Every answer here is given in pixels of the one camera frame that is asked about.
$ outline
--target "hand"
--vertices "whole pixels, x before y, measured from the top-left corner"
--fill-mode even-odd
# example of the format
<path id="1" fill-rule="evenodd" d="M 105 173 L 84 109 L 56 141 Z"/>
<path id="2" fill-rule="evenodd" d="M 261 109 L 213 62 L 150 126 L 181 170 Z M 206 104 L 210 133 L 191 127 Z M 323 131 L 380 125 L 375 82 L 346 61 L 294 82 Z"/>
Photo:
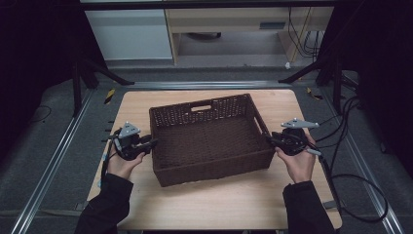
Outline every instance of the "hand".
<path id="1" fill-rule="evenodd" d="M 306 137 L 310 143 L 316 144 L 310 135 L 306 135 Z M 303 150 L 297 155 L 288 156 L 278 147 L 276 147 L 276 152 L 285 162 L 288 174 L 294 183 L 311 180 L 314 164 L 316 162 L 316 155 L 307 152 L 307 150 Z"/>
<path id="2" fill-rule="evenodd" d="M 145 156 L 145 153 L 142 152 L 139 155 L 137 155 L 135 159 L 131 161 L 127 161 L 121 158 L 116 153 L 116 150 L 112 147 L 110 155 L 113 155 L 113 156 L 109 159 L 109 165 L 107 166 L 107 172 L 115 176 L 122 177 L 124 179 L 129 179 L 131 176 L 131 171 L 133 170 L 134 167 L 136 167 L 142 162 L 143 157 Z"/>

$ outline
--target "wooden table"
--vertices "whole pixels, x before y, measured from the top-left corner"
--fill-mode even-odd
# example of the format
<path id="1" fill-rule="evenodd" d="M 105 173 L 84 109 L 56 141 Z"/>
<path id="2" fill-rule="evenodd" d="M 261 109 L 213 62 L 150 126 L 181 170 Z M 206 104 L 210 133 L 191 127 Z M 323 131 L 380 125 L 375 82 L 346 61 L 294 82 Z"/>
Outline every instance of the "wooden table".
<path id="1" fill-rule="evenodd" d="M 150 134 L 149 108 L 238 94 L 251 94 L 270 131 L 280 132 L 281 123 L 294 117 L 303 119 L 295 94 L 290 90 L 156 91 L 126 93 L 112 131 L 126 121 Z M 100 167 L 88 200 L 99 192 Z M 268 170 L 221 179 L 161 187 L 152 169 L 151 155 L 132 172 L 134 188 L 131 211 L 119 224 L 127 230 L 190 229 L 286 229 L 282 198 L 291 179 L 283 161 L 274 157 Z M 322 202 L 332 201 L 321 165 L 316 163 L 313 182 Z M 337 210 L 327 211 L 335 228 L 342 220 Z"/>

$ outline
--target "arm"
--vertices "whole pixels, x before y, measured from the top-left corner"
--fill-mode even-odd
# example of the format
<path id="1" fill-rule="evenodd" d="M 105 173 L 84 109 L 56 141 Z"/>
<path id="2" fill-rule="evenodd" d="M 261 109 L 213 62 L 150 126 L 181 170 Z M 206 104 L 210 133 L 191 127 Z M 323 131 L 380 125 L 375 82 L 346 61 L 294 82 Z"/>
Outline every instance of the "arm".
<path id="1" fill-rule="evenodd" d="M 288 218 L 288 233 L 335 233 L 311 181 L 289 184 L 282 195 Z"/>
<path id="2" fill-rule="evenodd" d="M 132 161 L 125 161 L 118 155 L 109 160 L 107 174 L 101 182 L 99 195 L 82 211 L 76 227 L 76 234 L 117 233 L 117 224 L 128 216 L 133 184 L 129 181 L 133 168 L 142 162 L 145 154 L 139 154 Z"/>
<path id="3" fill-rule="evenodd" d="M 307 136 L 312 144 L 315 141 Z M 278 156 L 285 162 L 288 174 L 294 181 L 283 192 L 290 234 L 331 234 L 334 227 L 325 212 L 319 195 L 311 182 L 316 156 L 302 151 L 288 156 L 276 148 Z"/>

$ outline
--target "cable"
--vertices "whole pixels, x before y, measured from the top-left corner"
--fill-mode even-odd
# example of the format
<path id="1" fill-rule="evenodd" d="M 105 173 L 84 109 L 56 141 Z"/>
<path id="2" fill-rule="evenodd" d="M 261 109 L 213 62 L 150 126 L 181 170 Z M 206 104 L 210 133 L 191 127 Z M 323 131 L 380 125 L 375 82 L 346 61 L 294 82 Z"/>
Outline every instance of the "cable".
<path id="1" fill-rule="evenodd" d="M 345 112 L 346 112 L 346 107 L 347 107 L 347 105 L 349 104 L 349 102 L 350 102 L 350 101 L 353 101 L 353 99 L 356 99 L 356 98 L 358 98 L 358 97 L 357 97 L 357 96 L 351 97 L 351 98 L 349 98 L 349 99 L 344 103 L 342 113 L 345 113 Z M 325 140 L 325 139 L 327 139 L 327 138 L 335 135 L 335 134 L 341 129 L 341 127 L 343 126 L 343 124 L 344 124 L 344 118 L 341 119 L 340 125 L 337 127 L 336 130 L 334 130 L 332 133 L 328 134 L 327 136 L 323 136 L 322 138 L 317 139 L 316 142 L 323 141 L 323 140 Z"/>
<path id="2" fill-rule="evenodd" d="M 292 29 L 294 30 L 295 36 L 297 37 L 297 40 L 298 40 L 298 45 L 300 45 L 300 47 L 298 47 L 297 43 L 296 43 L 295 40 L 292 38 L 291 32 L 290 32 L 290 27 L 292 27 Z M 292 43 L 294 43 L 295 48 L 297 49 L 297 51 L 298 51 L 298 53 L 300 54 L 300 56 L 302 56 L 303 58 L 311 58 L 311 57 L 309 57 L 308 55 L 303 56 L 303 54 L 301 54 L 300 48 L 301 48 L 301 50 L 302 50 L 302 46 L 301 46 L 301 44 L 300 44 L 300 40 L 299 40 L 300 38 L 298 37 L 297 31 L 295 30 L 295 27 L 294 27 L 294 25 L 292 24 L 292 20 L 291 20 L 291 7 L 288 7 L 288 35 L 289 35 L 289 38 L 291 39 Z"/>
<path id="3" fill-rule="evenodd" d="M 352 216 L 352 217 L 354 217 L 354 218 L 356 218 L 356 219 L 358 219 L 358 220 L 361 220 L 361 221 L 364 221 L 364 222 L 369 222 L 369 223 L 380 222 L 380 221 L 382 221 L 382 220 L 387 216 L 387 214 L 388 214 L 388 212 L 389 212 L 389 202 L 388 202 L 385 194 L 383 193 L 383 191 L 382 191 L 377 185 L 375 185 L 373 182 L 371 182 L 370 180 L 368 180 L 368 179 L 366 179 L 366 178 L 364 178 L 364 177 L 361 177 L 361 176 L 358 176 L 358 175 L 352 175 L 352 174 L 339 174 L 339 175 L 334 175 L 334 176 L 332 176 L 331 178 L 334 179 L 334 178 L 338 178 L 338 177 L 352 177 L 352 178 L 356 178 L 356 179 L 362 180 L 363 182 L 368 183 L 368 184 L 369 184 L 370 186 L 372 186 L 378 193 L 380 193 L 380 195 L 383 197 L 383 200 L 384 200 L 385 206 L 386 206 L 386 207 L 385 207 L 385 210 L 383 211 L 383 214 L 382 214 L 382 215 L 380 215 L 378 218 L 372 218 L 372 219 L 357 216 L 357 215 L 351 213 L 349 210 L 347 210 L 346 208 L 343 208 L 343 207 L 341 208 L 342 211 L 344 211 L 344 212 L 347 213 L 348 215 L 350 215 L 350 216 Z"/>
<path id="4" fill-rule="evenodd" d="M 344 104 L 344 106 L 343 106 L 343 112 L 342 112 L 342 113 L 343 113 L 343 116 L 342 116 L 342 120 L 341 120 L 341 122 L 340 122 L 339 127 L 333 132 L 333 133 L 336 133 L 336 132 L 342 127 L 341 135 L 340 135 L 340 137 L 339 137 L 339 139 L 338 139 L 338 141 L 337 141 L 337 143 L 336 143 L 336 148 L 334 149 L 334 154 L 333 154 L 333 157 L 332 157 L 331 164 L 328 165 L 328 163 L 326 162 L 326 160 L 325 160 L 322 156 L 319 157 L 319 160 L 320 160 L 320 162 L 324 165 L 324 169 L 325 169 L 326 175 L 327 175 L 327 180 L 328 180 L 328 182 L 329 182 L 329 184 L 330 184 L 330 186 L 331 186 L 331 190 L 332 190 L 333 196 L 335 197 L 335 199 L 336 199 L 336 201 L 337 201 L 337 209 L 338 209 L 339 213 L 341 214 L 342 212 L 345 212 L 345 213 L 347 213 L 348 215 L 350 215 L 351 217 L 356 218 L 356 219 L 358 219 L 358 220 L 361 220 L 361 221 L 363 221 L 363 222 L 376 223 L 376 222 L 382 221 L 382 220 L 387 216 L 387 214 L 388 214 L 388 212 L 389 212 L 389 202 L 388 202 L 385 194 L 383 193 L 383 191 L 382 191 L 377 185 L 375 185 L 373 182 L 371 182 L 371 181 L 369 181 L 368 179 L 366 179 L 366 178 L 364 178 L 364 177 L 361 177 L 361 176 L 359 176 L 359 175 L 351 175 L 351 174 L 333 175 L 333 174 L 332 174 L 332 173 L 333 173 L 333 169 L 334 169 L 334 163 L 335 163 L 335 160 L 336 160 L 337 155 L 338 155 L 338 148 L 339 148 L 341 142 L 343 141 L 343 139 L 345 138 L 345 136 L 346 136 L 346 134 L 347 134 L 347 132 L 348 132 L 348 130 L 349 130 L 349 116 L 350 116 L 350 112 L 351 112 L 351 110 L 352 110 L 355 106 L 358 106 L 358 105 L 359 105 L 359 103 L 353 104 L 354 101 L 356 101 L 356 99 L 358 99 L 358 96 L 354 96 L 354 97 L 349 98 L 349 99 L 346 101 L 346 103 Z M 363 182 L 366 182 L 366 183 L 368 183 L 370 186 L 372 186 L 372 187 L 373 187 L 375 190 L 377 190 L 378 193 L 383 197 L 383 200 L 384 200 L 384 202 L 385 202 L 385 210 L 384 210 L 384 212 L 383 212 L 378 218 L 372 218 L 372 219 L 370 219 L 370 218 L 364 218 L 364 217 L 361 217 L 361 216 L 357 216 L 356 214 L 350 212 L 348 209 L 342 207 L 342 206 L 341 206 L 341 203 L 340 203 L 340 197 L 339 197 L 339 195 L 338 195 L 338 193 L 337 193 L 337 190 L 336 190 L 335 185 L 334 185 L 334 182 L 333 182 L 333 179 L 339 178 L 339 177 L 356 178 L 356 179 L 362 180 Z"/>

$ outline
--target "woven basket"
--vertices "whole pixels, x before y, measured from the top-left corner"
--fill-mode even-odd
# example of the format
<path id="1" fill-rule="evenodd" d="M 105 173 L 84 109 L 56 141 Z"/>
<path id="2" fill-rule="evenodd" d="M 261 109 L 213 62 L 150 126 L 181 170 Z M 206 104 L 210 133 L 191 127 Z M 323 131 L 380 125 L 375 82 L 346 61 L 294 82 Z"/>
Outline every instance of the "woven basket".
<path id="1" fill-rule="evenodd" d="M 274 147 L 249 94 L 152 107 L 149 114 L 159 140 L 153 169 L 163 187 L 270 167 Z"/>

